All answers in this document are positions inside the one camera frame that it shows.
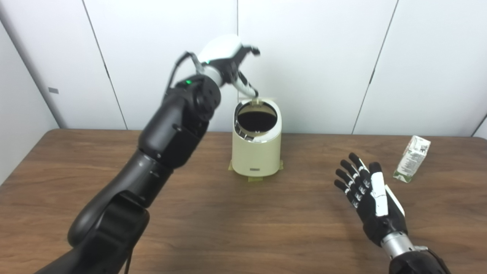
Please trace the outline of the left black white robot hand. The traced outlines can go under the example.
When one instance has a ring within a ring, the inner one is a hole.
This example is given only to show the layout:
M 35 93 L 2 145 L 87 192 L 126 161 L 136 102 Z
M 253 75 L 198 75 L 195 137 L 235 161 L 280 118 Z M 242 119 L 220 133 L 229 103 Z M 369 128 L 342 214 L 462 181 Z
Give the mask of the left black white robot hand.
M 259 56 L 261 52 L 256 46 L 244 45 L 239 36 L 229 34 L 211 40 L 197 59 L 202 73 L 219 88 L 231 84 L 247 97 L 258 98 L 259 92 L 240 71 L 240 65 L 250 53 Z

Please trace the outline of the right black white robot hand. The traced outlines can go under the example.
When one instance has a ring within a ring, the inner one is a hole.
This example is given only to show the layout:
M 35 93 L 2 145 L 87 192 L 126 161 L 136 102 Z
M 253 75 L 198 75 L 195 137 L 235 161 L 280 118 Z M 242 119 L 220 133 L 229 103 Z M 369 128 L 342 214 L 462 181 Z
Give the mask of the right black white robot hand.
M 381 165 L 371 162 L 366 166 L 355 153 L 350 153 L 348 160 L 341 160 L 340 165 L 334 186 L 355 209 L 367 238 L 381 246 L 391 233 L 407 234 L 404 210 L 385 183 Z

